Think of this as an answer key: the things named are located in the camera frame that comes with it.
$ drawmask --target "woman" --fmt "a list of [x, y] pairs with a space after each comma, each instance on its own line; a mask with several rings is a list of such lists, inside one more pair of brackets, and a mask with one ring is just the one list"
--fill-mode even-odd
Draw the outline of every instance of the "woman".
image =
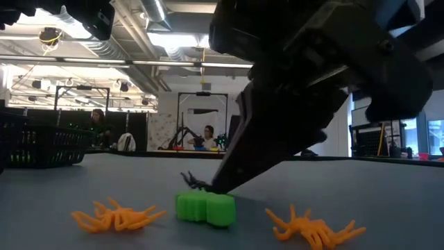
[[[205, 126], [204, 130], [204, 143], [203, 147], [205, 147], [206, 150], [211, 150], [211, 148], [217, 147], [216, 142], [213, 138], [214, 134], [214, 128], [210, 125]], [[189, 144], [194, 144], [194, 139], [191, 139], [188, 141]]]
[[91, 131], [97, 134], [94, 143], [108, 148], [111, 143], [111, 130], [112, 127], [105, 123], [105, 114], [103, 111], [100, 108], [93, 110], [91, 116]]

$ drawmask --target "desk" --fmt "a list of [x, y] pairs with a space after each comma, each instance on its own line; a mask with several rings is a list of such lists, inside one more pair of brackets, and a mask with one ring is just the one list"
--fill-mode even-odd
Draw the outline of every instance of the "desk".
[[[78, 166], [6, 169], [0, 175], [0, 249], [301, 249], [279, 242], [264, 209], [287, 220], [294, 203], [335, 231], [351, 219], [367, 232], [337, 249], [444, 249], [444, 168], [361, 160], [283, 162], [232, 193], [237, 223], [228, 230], [178, 221], [174, 196], [187, 186], [180, 172], [211, 181], [221, 160], [86, 155]], [[93, 213], [92, 201], [113, 197], [143, 210], [168, 211], [144, 230], [88, 234], [70, 212]]]

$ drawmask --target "black plastic crate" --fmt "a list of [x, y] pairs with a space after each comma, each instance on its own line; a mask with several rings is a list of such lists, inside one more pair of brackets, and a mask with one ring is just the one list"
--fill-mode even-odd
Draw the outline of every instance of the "black plastic crate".
[[29, 118], [0, 112], [0, 174], [7, 165], [9, 155], [17, 147], [18, 138]]
[[91, 145], [93, 133], [45, 125], [23, 127], [8, 167], [47, 168], [80, 163]]

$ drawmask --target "green toy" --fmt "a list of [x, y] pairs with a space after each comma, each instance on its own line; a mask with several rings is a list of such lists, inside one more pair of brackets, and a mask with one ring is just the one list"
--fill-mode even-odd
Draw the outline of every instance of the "green toy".
[[229, 226], [236, 221], [234, 198], [226, 194], [188, 191], [176, 195], [178, 219]]

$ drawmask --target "orange plastic object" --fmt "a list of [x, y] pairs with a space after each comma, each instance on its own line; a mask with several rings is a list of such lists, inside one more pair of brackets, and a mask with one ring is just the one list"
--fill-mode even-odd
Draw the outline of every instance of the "orange plastic object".
[[334, 249], [336, 245], [354, 238], [366, 231], [366, 228], [355, 227], [355, 221], [352, 220], [348, 226], [338, 233], [333, 232], [322, 219], [310, 220], [310, 209], [305, 212], [304, 217], [296, 217], [294, 206], [290, 205], [291, 221], [285, 223], [279, 217], [273, 214], [271, 210], [265, 210], [267, 215], [280, 227], [285, 229], [285, 233], [280, 233], [278, 228], [273, 227], [273, 231], [278, 240], [288, 240], [294, 233], [300, 233], [311, 245], [313, 250], [322, 250], [323, 245], [328, 249]]
[[114, 229], [116, 231], [139, 229], [147, 226], [167, 213], [166, 211], [162, 211], [148, 216], [150, 212], [155, 210], [155, 206], [152, 206], [143, 212], [135, 212], [132, 208], [122, 208], [111, 198], [108, 198], [108, 201], [116, 208], [116, 210], [110, 210], [102, 203], [93, 201], [94, 205], [97, 207], [95, 210], [96, 218], [90, 217], [84, 212], [79, 211], [72, 212], [71, 215], [81, 229], [90, 233], [100, 233], [110, 229], [112, 224], [114, 224]]

